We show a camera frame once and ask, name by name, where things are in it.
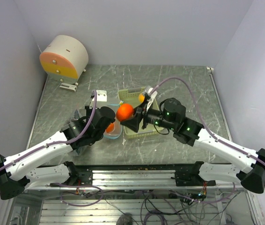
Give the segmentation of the small red-orange fruit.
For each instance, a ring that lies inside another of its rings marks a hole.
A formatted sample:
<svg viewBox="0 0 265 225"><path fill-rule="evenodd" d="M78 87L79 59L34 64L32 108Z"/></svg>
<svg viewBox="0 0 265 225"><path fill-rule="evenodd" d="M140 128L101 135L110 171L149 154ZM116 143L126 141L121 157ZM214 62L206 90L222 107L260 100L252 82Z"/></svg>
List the small red-orange fruit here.
<svg viewBox="0 0 265 225"><path fill-rule="evenodd" d="M106 133L110 134L110 133L113 133L115 130L115 123L111 123L105 130Z"/></svg>

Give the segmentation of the orange fruit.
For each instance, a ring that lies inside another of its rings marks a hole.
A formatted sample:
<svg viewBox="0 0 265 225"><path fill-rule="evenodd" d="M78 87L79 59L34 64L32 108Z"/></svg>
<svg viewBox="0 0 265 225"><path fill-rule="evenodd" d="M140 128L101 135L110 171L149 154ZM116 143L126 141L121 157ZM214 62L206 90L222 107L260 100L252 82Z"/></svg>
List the orange fruit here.
<svg viewBox="0 0 265 225"><path fill-rule="evenodd" d="M123 103L116 112L116 118L118 121L124 121L131 118L134 114L134 108L127 103Z"/></svg>

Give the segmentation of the blue-zipper clear bag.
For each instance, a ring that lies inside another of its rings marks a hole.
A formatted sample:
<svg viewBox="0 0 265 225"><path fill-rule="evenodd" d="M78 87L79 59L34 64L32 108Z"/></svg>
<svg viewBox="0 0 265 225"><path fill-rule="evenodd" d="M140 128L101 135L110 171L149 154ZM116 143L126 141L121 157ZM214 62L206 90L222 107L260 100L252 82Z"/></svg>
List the blue-zipper clear bag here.
<svg viewBox="0 0 265 225"><path fill-rule="evenodd" d="M114 113L116 114L118 108L121 106L123 102L121 100L115 100L115 101L111 101L111 102L107 102L107 107L109 107L110 109L112 109L114 111ZM122 134L122 125L120 124L120 121L117 120L117 118L115 117L115 130L113 133L106 133L104 132L104 137L108 138L108 139L117 139L118 137L120 137L120 135Z"/></svg>

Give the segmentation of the yellow-green perforated plastic basket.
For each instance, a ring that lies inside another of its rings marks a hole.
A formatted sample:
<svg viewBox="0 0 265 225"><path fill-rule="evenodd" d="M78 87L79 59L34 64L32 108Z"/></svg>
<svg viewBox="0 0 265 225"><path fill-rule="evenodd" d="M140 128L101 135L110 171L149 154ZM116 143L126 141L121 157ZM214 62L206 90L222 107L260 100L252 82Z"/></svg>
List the yellow-green perforated plastic basket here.
<svg viewBox="0 0 265 225"><path fill-rule="evenodd" d="M132 89L123 89L118 91L118 98L123 101L124 103L130 104L132 107L137 107L140 105L139 95L146 89L147 87L139 87L139 88L132 88ZM143 120L141 120L139 125L139 130L137 133L133 132L131 129L124 127L124 134L126 135L127 139L132 138L140 138L147 135L155 135L158 132L162 132L164 128L159 127L157 125L148 124L145 129L142 129Z"/></svg>

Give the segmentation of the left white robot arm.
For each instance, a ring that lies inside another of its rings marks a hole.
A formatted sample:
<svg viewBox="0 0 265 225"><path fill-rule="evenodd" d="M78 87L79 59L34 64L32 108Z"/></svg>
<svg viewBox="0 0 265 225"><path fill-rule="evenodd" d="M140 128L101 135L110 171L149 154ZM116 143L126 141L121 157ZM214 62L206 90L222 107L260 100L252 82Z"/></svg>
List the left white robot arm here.
<svg viewBox="0 0 265 225"><path fill-rule="evenodd" d="M87 110L86 116L69 122L36 146L10 157L0 155L0 198L11 199L26 189L52 183L75 185L80 174L73 162L66 161L51 167L42 165L101 140L115 117L114 111L106 106Z"/></svg>

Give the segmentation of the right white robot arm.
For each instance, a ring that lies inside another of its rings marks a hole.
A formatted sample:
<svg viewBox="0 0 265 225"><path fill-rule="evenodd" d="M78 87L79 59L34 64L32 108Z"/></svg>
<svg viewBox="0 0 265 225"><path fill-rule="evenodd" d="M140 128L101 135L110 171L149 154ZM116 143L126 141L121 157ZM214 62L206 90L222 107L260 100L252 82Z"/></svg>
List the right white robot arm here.
<svg viewBox="0 0 265 225"><path fill-rule="evenodd" d="M189 174L193 185L218 180L240 183L243 188L256 194L264 192L265 149L248 149L216 135L201 123L187 118L185 106L175 98L166 99L161 107L161 111L153 109L148 100L135 108L130 104L122 104L116 112L116 118L121 125L135 133L140 128L145 129L148 124L162 127L172 131L180 143L204 148L229 162L218 165L200 163L199 168Z"/></svg>

